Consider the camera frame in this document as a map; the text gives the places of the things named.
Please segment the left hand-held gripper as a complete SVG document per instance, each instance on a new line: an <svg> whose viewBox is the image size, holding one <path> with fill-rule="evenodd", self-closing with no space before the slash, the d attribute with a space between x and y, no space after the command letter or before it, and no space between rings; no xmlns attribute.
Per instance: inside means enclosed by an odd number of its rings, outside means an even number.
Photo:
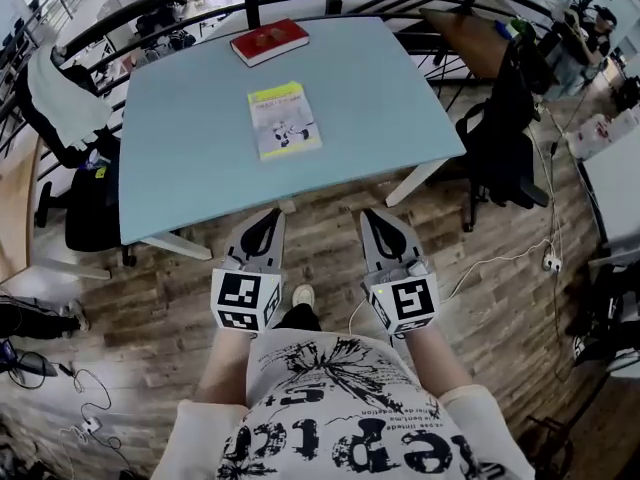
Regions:
<svg viewBox="0 0 640 480"><path fill-rule="evenodd" d="M280 209L262 210L234 227L226 254L242 262L268 253L271 269L280 269L286 217ZM214 268L210 309L219 328L263 333L282 300L282 276L246 270L230 258L229 268Z"/></svg>

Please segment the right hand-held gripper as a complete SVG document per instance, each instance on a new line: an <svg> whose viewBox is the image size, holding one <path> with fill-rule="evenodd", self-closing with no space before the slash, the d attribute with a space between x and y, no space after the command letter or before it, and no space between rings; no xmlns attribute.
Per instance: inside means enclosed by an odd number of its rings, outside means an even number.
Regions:
<svg viewBox="0 0 640 480"><path fill-rule="evenodd" d="M364 280L364 290L386 332L399 336L427 326L440 298L428 261L414 260L423 255L415 230L378 209L363 210L360 226L367 271L372 273ZM399 267L378 272L378 266Z"/></svg>

